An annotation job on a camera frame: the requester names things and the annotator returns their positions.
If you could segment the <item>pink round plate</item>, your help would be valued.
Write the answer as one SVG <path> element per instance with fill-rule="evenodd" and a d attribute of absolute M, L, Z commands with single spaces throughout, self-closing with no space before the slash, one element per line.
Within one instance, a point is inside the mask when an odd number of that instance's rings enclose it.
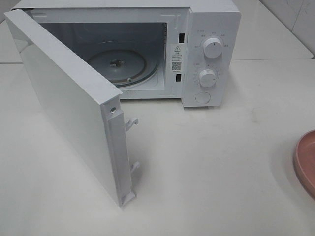
<path fill-rule="evenodd" d="M 315 131 L 305 133 L 297 142 L 294 170 L 301 185 L 315 199 Z"/>

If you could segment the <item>white microwave door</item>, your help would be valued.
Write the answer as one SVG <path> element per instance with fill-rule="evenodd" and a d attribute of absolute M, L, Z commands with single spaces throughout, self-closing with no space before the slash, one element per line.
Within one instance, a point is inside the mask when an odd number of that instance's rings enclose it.
<path fill-rule="evenodd" d="M 135 197 L 121 91 L 22 10 L 5 13 L 36 96 L 115 203 Z"/>

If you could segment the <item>glass microwave turntable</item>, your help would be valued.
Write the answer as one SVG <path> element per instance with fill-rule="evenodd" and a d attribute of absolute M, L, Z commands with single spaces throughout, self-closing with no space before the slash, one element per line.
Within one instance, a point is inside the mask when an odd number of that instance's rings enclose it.
<path fill-rule="evenodd" d="M 134 50 L 113 49 L 94 55 L 87 63 L 115 86 L 126 87 L 151 77 L 159 59 Z"/>

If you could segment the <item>white microwave oven body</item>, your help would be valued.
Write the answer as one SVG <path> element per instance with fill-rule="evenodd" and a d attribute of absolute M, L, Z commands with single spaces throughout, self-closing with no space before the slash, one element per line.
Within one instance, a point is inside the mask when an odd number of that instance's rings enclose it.
<path fill-rule="evenodd" d="M 241 20 L 230 0 L 22 0 L 13 10 L 26 12 L 86 63 L 113 49 L 158 57 L 151 77 L 115 86 L 121 99 L 180 99 L 184 107 L 222 102 Z M 202 44 L 212 36 L 222 39 L 223 49 L 209 59 Z M 199 83 L 205 69 L 217 74 L 209 88 Z M 210 94 L 209 103 L 196 102 L 200 92 Z"/>

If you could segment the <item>round white door release button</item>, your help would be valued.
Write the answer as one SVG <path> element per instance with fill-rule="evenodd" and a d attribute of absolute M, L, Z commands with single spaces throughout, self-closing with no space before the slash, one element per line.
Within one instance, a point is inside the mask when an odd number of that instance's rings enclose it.
<path fill-rule="evenodd" d="M 211 96 L 208 92 L 200 92 L 195 97 L 196 102 L 201 104 L 207 104 L 211 100 Z"/>

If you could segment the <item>white microwave knob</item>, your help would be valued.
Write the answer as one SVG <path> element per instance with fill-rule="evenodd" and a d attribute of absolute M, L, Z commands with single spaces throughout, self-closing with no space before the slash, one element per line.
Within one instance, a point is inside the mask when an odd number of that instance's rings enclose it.
<path fill-rule="evenodd" d="M 217 36 L 209 37 L 203 42 L 202 49 L 206 58 L 214 59 L 222 54 L 223 41 Z"/>
<path fill-rule="evenodd" d="M 199 83 L 202 87 L 212 87 L 217 80 L 217 74 L 212 69 L 205 69 L 199 73 Z"/>

